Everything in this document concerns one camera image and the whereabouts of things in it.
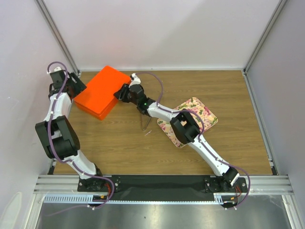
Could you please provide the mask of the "orange chocolate box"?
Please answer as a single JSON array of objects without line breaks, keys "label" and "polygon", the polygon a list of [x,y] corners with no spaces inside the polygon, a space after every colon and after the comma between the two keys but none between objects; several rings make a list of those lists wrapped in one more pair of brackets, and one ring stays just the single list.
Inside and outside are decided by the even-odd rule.
[{"label": "orange chocolate box", "polygon": [[114,97],[79,97],[74,99],[76,106],[91,116],[103,120],[115,107],[118,100]]}]

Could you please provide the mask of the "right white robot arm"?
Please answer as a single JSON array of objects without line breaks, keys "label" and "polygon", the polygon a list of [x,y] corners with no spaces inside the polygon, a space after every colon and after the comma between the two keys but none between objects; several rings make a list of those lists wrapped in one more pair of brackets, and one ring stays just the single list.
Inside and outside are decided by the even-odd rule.
[{"label": "right white robot arm", "polygon": [[147,97],[140,84],[124,84],[114,93],[114,97],[124,103],[133,103],[139,112],[153,118],[170,123],[176,138],[194,149],[210,166],[214,174],[220,177],[219,185],[223,191],[232,191],[237,184],[239,173],[236,168],[222,157],[207,143],[203,136],[203,127],[196,122],[194,111],[181,111],[168,108]]}]

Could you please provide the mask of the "aluminium frame post right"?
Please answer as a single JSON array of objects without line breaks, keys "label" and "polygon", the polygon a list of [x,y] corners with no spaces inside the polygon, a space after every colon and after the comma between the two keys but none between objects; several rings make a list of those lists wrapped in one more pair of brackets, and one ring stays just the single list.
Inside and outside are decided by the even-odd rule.
[{"label": "aluminium frame post right", "polygon": [[253,52],[250,55],[250,58],[248,59],[245,67],[243,68],[243,72],[245,74],[247,74],[247,72],[250,70],[253,62],[255,61],[258,53],[260,52],[260,49],[262,48],[265,40],[267,39],[269,33],[271,32],[271,29],[273,28],[273,26],[275,25],[278,17],[280,16],[282,10],[284,9],[284,7],[286,6],[286,4],[288,3],[288,0],[280,0],[275,8],[275,10],[273,11],[270,20],[268,21],[262,35],[260,36],[258,43],[256,44]]}]

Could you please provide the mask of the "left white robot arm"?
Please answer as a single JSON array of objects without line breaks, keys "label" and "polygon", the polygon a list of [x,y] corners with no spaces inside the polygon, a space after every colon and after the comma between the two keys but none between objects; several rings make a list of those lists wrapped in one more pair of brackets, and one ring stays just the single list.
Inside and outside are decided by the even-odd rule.
[{"label": "left white robot arm", "polygon": [[67,116],[73,99],[86,85],[75,73],[60,67],[50,72],[50,106],[44,120],[35,125],[42,147],[50,159],[69,165],[79,175],[79,192],[94,192],[104,188],[105,180],[100,169],[81,151],[80,141]]}]

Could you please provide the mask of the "aluminium frame post left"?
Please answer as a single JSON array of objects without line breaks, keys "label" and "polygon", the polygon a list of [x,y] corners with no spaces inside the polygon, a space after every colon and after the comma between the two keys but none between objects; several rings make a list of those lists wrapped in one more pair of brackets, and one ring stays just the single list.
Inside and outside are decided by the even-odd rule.
[{"label": "aluminium frame post left", "polygon": [[68,64],[73,69],[74,72],[80,73],[79,68],[77,67],[76,62],[74,61],[71,52],[68,49],[66,42],[64,41],[46,3],[44,0],[34,0],[37,5],[39,11],[41,12],[46,24],[48,25],[51,33],[53,34],[57,44],[59,45],[60,50],[62,51],[64,57],[66,58]]}]

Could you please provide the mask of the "aluminium frame post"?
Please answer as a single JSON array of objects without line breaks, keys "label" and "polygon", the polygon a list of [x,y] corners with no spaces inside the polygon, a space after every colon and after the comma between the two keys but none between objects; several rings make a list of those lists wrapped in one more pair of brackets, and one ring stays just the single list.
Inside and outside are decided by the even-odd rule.
[{"label": "aluminium frame post", "polygon": [[76,62],[74,61],[71,52],[68,49],[66,42],[64,41],[46,3],[44,0],[34,0],[37,5],[39,11],[41,12],[46,24],[48,25],[51,33],[53,34],[57,44],[59,45],[60,50],[62,51],[64,57],[66,58],[68,64],[73,69],[74,72],[80,73],[79,68],[77,67]]},{"label": "aluminium frame post", "polygon": [[275,25],[278,17],[280,16],[282,10],[284,9],[284,7],[286,6],[286,4],[288,3],[288,0],[280,0],[275,8],[275,10],[273,11],[270,20],[268,21],[262,35],[260,36],[258,43],[256,44],[253,52],[250,55],[250,58],[248,59],[245,67],[243,68],[243,72],[245,74],[247,74],[247,72],[250,70],[253,62],[255,61],[258,53],[260,52],[260,49],[262,48],[265,40],[267,39],[269,33],[271,32],[271,29],[273,28],[273,26]]}]

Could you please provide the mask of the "metal tongs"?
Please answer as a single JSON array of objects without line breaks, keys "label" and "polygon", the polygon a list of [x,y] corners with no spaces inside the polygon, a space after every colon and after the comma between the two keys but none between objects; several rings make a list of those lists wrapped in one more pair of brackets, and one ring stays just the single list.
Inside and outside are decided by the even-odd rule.
[{"label": "metal tongs", "polygon": [[145,131],[151,122],[151,117],[147,115],[140,114],[140,128],[142,131]]}]

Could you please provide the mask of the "floral serving tray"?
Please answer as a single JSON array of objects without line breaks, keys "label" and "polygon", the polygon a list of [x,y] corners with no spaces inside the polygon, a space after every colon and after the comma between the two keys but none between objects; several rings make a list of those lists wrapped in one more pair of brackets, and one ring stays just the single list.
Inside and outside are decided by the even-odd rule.
[{"label": "floral serving tray", "polygon": [[[203,121],[204,132],[213,127],[218,122],[218,118],[197,97],[192,97],[188,99],[184,103],[177,106],[175,109],[188,109],[196,112]],[[177,148],[183,148],[185,146],[185,144],[180,142],[175,136],[174,131],[169,122],[166,122],[162,119],[158,119],[157,124]]]}]

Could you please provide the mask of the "orange box lid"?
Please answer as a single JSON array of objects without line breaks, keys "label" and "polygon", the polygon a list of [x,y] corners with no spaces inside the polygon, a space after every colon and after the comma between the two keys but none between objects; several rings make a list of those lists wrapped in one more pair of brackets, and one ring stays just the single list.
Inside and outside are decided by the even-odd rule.
[{"label": "orange box lid", "polygon": [[111,97],[121,89],[124,83],[129,84],[131,79],[128,75],[110,67],[105,66],[87,84],[87,88],[81,92],[79,97]]}]

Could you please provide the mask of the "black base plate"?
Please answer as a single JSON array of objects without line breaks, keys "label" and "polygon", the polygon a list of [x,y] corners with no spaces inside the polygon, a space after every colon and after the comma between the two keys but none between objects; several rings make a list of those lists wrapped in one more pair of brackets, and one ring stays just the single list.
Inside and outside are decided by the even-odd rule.
[{"label": "black base plate", "polygon": [[202,193],[240,194],[248,190],[245,178],[238,178],[229,187],[221,178],[209,175],[112,175],[108,177],[114,184],[114,194],[170,196],[187,194],[200,196]]}]

